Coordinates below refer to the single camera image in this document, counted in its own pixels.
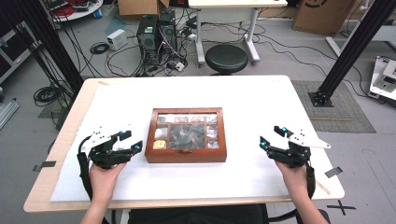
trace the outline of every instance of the gray mat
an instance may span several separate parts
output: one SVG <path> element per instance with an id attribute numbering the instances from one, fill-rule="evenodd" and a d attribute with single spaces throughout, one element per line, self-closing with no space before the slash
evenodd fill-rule
<path id="1" fill-rule="evenodd" d="M 57 119 L 61 112 L 61 106 L 58 101 L 54 101 L 50 105 L 44 106 L 43 110 L 38 115 L 40 119 Z"/>
<path id="2" fill-rule="evenodd" d="M 321 81 L 292 81 L 292 83 L 317 132 L 376 133 L 345 83 L 342 82 L 338 86 L 331 98 L 334 107 L 312 106 L 308 93 L 317 91 Z"/>

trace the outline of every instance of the hand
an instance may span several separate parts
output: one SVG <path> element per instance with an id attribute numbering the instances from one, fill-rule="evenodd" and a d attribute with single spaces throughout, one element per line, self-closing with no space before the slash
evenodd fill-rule
<path id="1" fill-rule="evenodd" d="M 90 170 L 92 201 L 90 208 L 87 210 L 80 223 L 102 223 L 102 219 L 113 198 L 113 191 L 117 184 L 117 178 L 125 165 L 126 163 L 122 163 L 109 170 L 104 170 L 95 164 L 92 165 Z"/>
<path id="2" fill-rule="evenodd" d="M 90 170 L 92 184 L 92 203 L 105 204 L 108 206 L 113 198 L 113 191 L 117 184 L 117 178 L 126 163 L 121 163 L 109 170 L 102 169 L 95 164 Z"/>
<path id="3" fill-rule="evenodd" d="M 276 161 L 276 166 L 283 175 L 283 181 L 285 181 L 291 199 L 294 200 L 300 196 L 308 198 L 305 166 L 289 168 L 279 161 Z"/>

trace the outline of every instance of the black stool seat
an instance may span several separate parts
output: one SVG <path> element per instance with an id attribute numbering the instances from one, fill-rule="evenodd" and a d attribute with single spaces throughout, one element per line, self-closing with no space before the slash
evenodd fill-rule
<path id="1" fill-rule="evenodd" d="M 216 45 L 205 55 L 207 65 L 220 75 L 239 72 L 248 65 L 248 56 L 234 45 Z"/>

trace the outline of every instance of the desk leg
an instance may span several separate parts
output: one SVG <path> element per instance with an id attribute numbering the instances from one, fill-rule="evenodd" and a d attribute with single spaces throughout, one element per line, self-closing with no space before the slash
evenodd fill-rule
<path id="1" fill-rule="evenodd" d="M 257 7 L 253 8 L 253 10 L 251 12 L 250 26 L 248 29 L 248 34 L 245 35 L 245 41 L 247 42 L 247 47 L 250 51 L 250 55 L 251 55 L 251 58 L 253 59 L 253 63 L 257 63 L 260 61 L 259 54 L 257 53 L 257 50 L 253 45 L 254 27 L 256 25 L 256 19 L 257 19 L 258 15 L 259 15 L 259 9 Z"/>
<path id="2" fill-rule="evenodd" d="M 195 38 L 195 47 L 197 49 L 198 65 L 205 63 L 204 48 L 202 47 L 201 37 L 201 9 L 197 10 L 197 36 Z"/>
<path id="3" fill-rule="evenodd" d="M 337 57 L 340 57 L 341 50 L 338 47 L 338 45 L 335 43 L 334 39 L 331 36 L 327 36 L 326 41 L 330 45 L 330 48 L 332 48 L 334 53 L 337 55 Z"/>

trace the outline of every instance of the floor marking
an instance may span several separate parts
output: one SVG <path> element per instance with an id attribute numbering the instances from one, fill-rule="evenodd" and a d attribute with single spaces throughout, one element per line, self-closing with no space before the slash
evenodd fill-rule
<path id="1" fill-rule="evenodd" d="M 387 193 L 387 191 L 384 189 L 384 185 L 386 185 L 386 183 L 380 182 L 380 181 L 379 181 L 378 175 L 377 175 L 376 172 L 374 171 L 372 164 L 370 164 L 369 161 L 367 161 L 367 163 L 369 164 L 370 169 L 372 170 L 372 172 L 373 172 L 373 174 L 374 174 L 374 176 L 375 176 L 375 179 L 376 179 L 376 181 L 378 182 L 379 187 L 381 187 L 382 192 L 384 192 L 385 197 L 387 197 L 387 200 L 388 200 L 390 206 L 392 207 L 393 211 L 396 213 L 396 209 L 395 209 L 395 207 L 393 206 L 392 200 L 389 198 L 389 194 L 390 194 L 390 196 L 392 196 L 392 195 L 391 195 L 392 192 Z M 387 172 L 385 171 L 384 167 L 382 166 L 382 163 L 381 163 L 380 161 L 379 161 L 378 163 L 381 165 L 382 171 L 383 171 L 384 174 L 387 176 L 388 181 L 391 183 L 391 185 L 392 185 L 393 187 L 395 187 L 395 186 L 393 185 L 393 182 L 390 180 L 390 178 L 389 178 Z"/>
<path id="2" fill-rule="evenodd" d="M 343 215 L 346 216 L 346 209 L 353 209 L 356 210 L 356 207 L 352 207 L 352 206 L 343 206 L 343 204 L 341 203 L 340 200 L 338 200 L 338 204 L 340 204 L 339 206 L 337 205 L 327 205 L 328 208 L 339 208 L 341 209 L 341 211 L 343 212 Z"/>

